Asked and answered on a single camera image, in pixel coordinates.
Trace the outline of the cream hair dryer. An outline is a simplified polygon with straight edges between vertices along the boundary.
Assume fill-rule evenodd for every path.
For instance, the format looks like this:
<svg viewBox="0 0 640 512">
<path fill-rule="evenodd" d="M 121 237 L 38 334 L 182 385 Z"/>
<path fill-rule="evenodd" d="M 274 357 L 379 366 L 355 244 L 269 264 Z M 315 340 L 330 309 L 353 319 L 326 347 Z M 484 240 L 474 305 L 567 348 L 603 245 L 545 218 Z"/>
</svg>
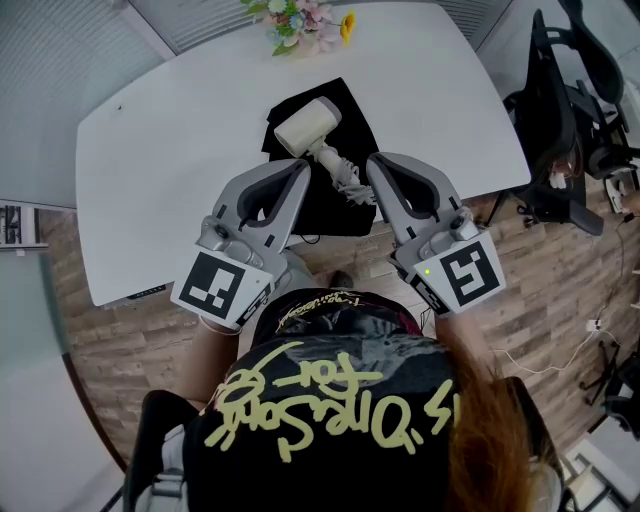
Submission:
<svg viewBox="0 0 640 512">
<path fill-rule="evenodd" d="M 375 206 L 372 187 L 359 179 L 359 167 L 341 157 L 326 143 L 326 137 L 339 125 L 342 114 L 328 98 L 313 99 L 274 129 L 274 135 L 293 157 L 310 156 L 331 176 L 332 186 L 348 201 Z"/>
</svg>

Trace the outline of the person's left forearm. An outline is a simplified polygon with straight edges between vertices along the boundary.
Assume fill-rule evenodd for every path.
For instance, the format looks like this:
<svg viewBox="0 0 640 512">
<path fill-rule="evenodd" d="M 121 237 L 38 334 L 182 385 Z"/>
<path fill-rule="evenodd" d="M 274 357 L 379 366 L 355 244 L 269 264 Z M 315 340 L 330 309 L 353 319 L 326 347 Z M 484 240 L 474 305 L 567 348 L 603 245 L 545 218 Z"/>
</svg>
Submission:
<svg viewBox="0 0 640 512">
<path fill-rule="evenodd" d="M 181 396 L 194 407 L 203 408 L 224 381 L 237 359 L 239 339 L 238 331 L 200 319 L 179 386 Z"/>
</svg>

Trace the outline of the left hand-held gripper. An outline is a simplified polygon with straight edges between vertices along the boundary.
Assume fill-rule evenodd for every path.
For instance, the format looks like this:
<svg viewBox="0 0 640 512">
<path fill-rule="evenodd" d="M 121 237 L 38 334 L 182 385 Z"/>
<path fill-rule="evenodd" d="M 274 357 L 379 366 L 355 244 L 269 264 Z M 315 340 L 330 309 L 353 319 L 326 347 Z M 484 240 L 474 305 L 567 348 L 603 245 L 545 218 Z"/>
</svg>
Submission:
<svg viewBox="0 0 640 512">
<path fill-rule="evenodd" d="M 224 187 L 203 219 L 190 268 L 175 279 L 171 301 L 239 330 L 287 271 L 282 255 L 311 178 L 306 161 L 270 161 Z"/>
</svg>

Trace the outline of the black mesh office chair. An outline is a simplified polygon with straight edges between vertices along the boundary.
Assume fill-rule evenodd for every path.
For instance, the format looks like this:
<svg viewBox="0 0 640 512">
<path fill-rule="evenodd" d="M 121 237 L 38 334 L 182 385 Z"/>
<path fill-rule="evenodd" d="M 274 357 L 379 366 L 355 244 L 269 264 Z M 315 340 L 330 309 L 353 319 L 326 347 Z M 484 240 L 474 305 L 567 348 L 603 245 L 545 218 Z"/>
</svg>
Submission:
<svg viewBox="0 0 640 512">
<path fill-rule="evenodd" d="M 629 117 L 622 108 L 624 84 L 613 56 L 583 19 L 582 0 L 558 0 L 569 18 L 568 46 L 577 51 L 593 87 L 583 81 L 566 88 L 582 144 L 584 171 L 595 179 L 635 171 L 640 143 L 631 145 Z"/>
<path fill-rule="evenodd" d="M 518 213 L 525 224 L 569 223 L 599 236 L 604 221 L 586 206 L 582 144 L 576 116 L 552 46 L 562 44 L 561 35 L 551 37 L 541 10 L 533 15 L 527 75 L 524 87 L 503 100 L 530 172 L 527 184 L 505 190 L 520 201 Z M 566 190 L 549 185 L 551 171 L 570 178 Z"/>
</svg>

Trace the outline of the potted artificial flower bouquet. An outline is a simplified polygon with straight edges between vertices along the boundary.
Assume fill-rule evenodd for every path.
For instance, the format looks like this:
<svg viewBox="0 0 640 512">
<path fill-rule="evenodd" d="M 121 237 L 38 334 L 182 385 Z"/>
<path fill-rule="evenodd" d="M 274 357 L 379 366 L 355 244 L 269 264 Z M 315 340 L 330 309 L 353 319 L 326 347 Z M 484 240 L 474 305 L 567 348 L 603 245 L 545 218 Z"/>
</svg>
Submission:
<svg viewBox="0 0 640 512">
<path fill-rule="evenodd" d="M 246 13 L 267 26 L 272 55 L 311 57 L 350 44 L 356 14 L 340 20 L 327 0 L 240 0 Z"/>
</svg>

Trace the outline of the person's right forearm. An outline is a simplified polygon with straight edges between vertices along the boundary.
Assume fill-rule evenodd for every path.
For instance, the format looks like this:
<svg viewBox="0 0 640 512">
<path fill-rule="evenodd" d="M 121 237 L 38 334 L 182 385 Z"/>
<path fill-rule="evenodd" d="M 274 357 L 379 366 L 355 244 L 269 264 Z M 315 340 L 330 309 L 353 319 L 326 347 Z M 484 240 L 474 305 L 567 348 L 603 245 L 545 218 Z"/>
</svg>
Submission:
<svg viewBox="0 0 640 512">
<path fill-rule="evenodd" d="M 436 316 L 435 333 L 442 343 L 461 345 L 484 371 L 494 368 L 495 356 L 471 310 L 446 317 Z"/>
</svg>

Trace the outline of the person's black printed shirt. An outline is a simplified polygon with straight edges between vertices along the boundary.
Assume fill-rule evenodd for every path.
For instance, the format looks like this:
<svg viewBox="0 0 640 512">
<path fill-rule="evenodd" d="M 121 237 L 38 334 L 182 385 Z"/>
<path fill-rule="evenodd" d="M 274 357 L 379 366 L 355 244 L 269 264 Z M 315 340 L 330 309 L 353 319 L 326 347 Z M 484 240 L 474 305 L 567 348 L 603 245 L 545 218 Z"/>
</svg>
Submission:
<svg viewBox="0 0 640 512">
<path fill-rule="evenodd" d="M 524 383 L 374 293 L 261 313 L 203 407 L 153 391 L 123 512 L 556 512 L 564 479 Z"/>
</svg>

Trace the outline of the black fabric bag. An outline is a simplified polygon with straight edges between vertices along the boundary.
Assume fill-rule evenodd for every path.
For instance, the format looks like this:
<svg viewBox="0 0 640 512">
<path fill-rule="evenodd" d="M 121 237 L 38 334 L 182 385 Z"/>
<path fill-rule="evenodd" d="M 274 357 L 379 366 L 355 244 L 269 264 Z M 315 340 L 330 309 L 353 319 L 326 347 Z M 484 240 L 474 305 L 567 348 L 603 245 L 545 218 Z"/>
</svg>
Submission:
<svg viewBox="0 0 640 512">
<path fill-rule="evenodd" d="M 334 103 L 342 115 L 337 128 L 329 133 L 327 143 L 358 166 L 359 179 L 368 183 L 365 164 L 367 158 L 378 151 L 373 132 L 351 94 L 345 81 L 336 78 L 301 92 L 274 106 L 266 117 L 262 151 L 271 161 L 287 159 L 290 153 L 277 141 L 274 129 L 311 100 L 326 97 Z M 292 233 L 300 236 L 367 235 L 376 216 L 374 205 L 358 205 L 348 200 L 332 185 L 329 172 L 319 163 L 308 158 L 311 180 Z"/>
</svg>

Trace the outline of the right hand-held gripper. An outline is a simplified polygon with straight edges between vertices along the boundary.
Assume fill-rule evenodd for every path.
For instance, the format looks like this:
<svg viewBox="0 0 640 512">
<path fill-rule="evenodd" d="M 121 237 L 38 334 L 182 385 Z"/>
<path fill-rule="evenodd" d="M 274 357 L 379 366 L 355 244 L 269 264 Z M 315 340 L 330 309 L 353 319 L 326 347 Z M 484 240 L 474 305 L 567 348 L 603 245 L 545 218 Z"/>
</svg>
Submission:
<svg viewBox="0 0 640 512">
<path fill-rule="evenodd" d="M 442 171 L 411 156 L 377 152 L 366 173 L 398 243 L 391 263 L 436 315 L 459 314 L 505 288 L 491 234 L 477 227 L 469 208 L 458 208 L 460 198 Z M 435 222 L 449 208 L 458 209 Z"/>
</svg>

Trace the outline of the small black tripod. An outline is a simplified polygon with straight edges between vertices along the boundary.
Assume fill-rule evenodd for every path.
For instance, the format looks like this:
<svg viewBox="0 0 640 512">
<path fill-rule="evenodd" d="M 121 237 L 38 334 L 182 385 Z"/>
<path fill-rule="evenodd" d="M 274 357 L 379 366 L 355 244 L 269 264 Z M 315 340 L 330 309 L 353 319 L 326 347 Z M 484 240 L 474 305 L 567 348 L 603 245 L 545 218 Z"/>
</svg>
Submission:
<svg viewBox="0 0 640 512">
<path fill-rule="evenodd" d="M 598 347 L 603 366 L 600 375 L 591 382 L 581 381 L 579 383 L 579 389 L 584 393 L 583 403 L 589 407 L 596 404 L 614 376 L 617 370 L 617 357 L 620 352 L 620 345 L 615 341 L 611 341 L 609 346 L 606 346 L 600 340 Z"/>
</svg>

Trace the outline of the black desk control panel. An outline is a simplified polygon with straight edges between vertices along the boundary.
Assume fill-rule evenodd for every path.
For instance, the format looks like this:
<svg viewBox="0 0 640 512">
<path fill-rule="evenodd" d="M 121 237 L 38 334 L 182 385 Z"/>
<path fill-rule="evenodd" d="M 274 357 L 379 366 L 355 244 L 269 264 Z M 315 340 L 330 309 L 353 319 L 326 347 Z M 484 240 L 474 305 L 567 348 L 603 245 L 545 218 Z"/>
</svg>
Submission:
<svg viewBox="0 0 640 512">
<path fill-rule="evenodd" d="M 132 295 L 128 295 L 126 298 L 128 300 L 135 301 L 135 300 L 139 300 L 141 298 L 144 298 L 144 297 L 147 297 L 147 296 L 150 296 L 150 295 L 154 295 L 154 294 L 157 294 L 157 293 L 164 292 L 164 291 L 166 291 L 166 289 L 167 289 L 166 285 L 159 285 L 159 286 L 156 286 L 156 287 L 152 287 L 152 288 L 143 290 L 141 292 L 136 292 L 136 293 L 134 293 Z"/>
</svg>

